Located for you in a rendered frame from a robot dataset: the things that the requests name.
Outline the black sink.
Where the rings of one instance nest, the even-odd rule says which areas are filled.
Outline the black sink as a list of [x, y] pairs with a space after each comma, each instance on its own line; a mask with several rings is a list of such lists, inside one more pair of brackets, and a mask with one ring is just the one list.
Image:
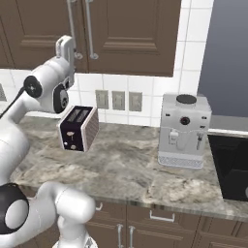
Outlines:
[[248, 139], [208, 136], [222, 196], [248, 202]]

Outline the brown wall cabinet door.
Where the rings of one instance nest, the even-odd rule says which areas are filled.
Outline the brown wall cabinet door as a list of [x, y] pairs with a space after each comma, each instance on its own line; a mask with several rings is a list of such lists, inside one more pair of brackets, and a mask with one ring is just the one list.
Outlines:
[[90, 58], [85, 0], [82, 0], [91, 73], [172, 77], [181, 0], [93, 0], [94, 51]]
[[[78, 73], [88, 71], [82, 0], [72, 4]], [[0, 68], [33, 70], [55, 55], [55, 43], [71, 35], [66, 0], [0, 0]]]

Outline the black and white toaster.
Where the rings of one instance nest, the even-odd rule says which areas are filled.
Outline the black and white toaster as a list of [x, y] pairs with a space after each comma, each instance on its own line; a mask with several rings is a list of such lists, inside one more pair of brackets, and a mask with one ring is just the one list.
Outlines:
[[87, 152], [99, 133], [98, 109], [71, 106], [57, 123], [62, 149]]

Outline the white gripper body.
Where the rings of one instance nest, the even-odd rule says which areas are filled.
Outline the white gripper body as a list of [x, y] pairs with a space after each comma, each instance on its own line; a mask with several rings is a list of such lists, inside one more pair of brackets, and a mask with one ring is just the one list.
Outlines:
[[71, 36], [60, 37], [55, 43], [55, 52], [57, 57], [63, 57], [71, 66], [74, 65], [75, 48], [74, 39]]

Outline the white coffee machine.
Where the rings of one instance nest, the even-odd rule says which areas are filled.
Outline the white coffee machine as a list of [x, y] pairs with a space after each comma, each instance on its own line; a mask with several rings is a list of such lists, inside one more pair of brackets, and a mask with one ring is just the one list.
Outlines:
[[158, 163], [167, 167], [203, 167], [203, 152], [211, 120], [203, 96], [165, 94], [161, 109]]

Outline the brown drawer front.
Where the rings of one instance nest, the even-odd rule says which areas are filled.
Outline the brown drawer front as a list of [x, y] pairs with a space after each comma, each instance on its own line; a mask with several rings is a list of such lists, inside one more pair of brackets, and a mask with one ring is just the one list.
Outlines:
[[94, 214], [94, 220], [104, 220], [112, 222], [125, 222], [126, 221], [126, 205], [114, 202], [96, 201], [96, 206], [103, 203], [101, 211], [97, 211]]
[[[149, 218], [149, 210], [153, 211], [155, 216], [170, 218], [175, 214], [174, 223], [152, 220]], [[181, 231], [194, 232], [197, 227], [200, 215], [182, 212], [179, 208], [171, 208], [152, 204], [149, 207], [139, 205], [126, 206], [126, 218], [130, 223], [151, 226], [155, 228], [172, 228]]]

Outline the brown base cabinet front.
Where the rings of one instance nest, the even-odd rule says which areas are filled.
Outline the brown base cabinet front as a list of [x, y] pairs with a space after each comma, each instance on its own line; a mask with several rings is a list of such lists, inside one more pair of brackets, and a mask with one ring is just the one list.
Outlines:
[[192, 248], [248, 248], [248, 223], [202, 216]]

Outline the brown base cabinet door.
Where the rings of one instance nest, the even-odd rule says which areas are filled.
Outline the brown base cabinet door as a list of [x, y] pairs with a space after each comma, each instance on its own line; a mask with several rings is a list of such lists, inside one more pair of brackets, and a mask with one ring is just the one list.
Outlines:
[[112, 221], [91, 221], [86, 224], [89, 234], [95, 239], [98, 248], [118, 248], [117, 224], [122, 224], [122, 244], [126, 248], [126, 227]]
[[127, 246], [129, 248], [129, 226], [134, 226], [134, 248], [192, 248], [195, 233], [176, 229], [162, 229], [129, 223]]

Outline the grey wall outlet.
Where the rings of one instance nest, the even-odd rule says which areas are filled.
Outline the grey wall outlet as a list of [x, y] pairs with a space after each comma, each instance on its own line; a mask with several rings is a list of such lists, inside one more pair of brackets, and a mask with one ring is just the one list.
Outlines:
[[129, 111], [141, 111], [142, 94], [140, 92], [129, 93]]
[[109, 93], [107, 90], [96, 90], [96, 102], [99, 109], [109, 108]]
[[115, 110], [125, 109], [125, 92], [113, 91], [112, 92], [112, 108]]

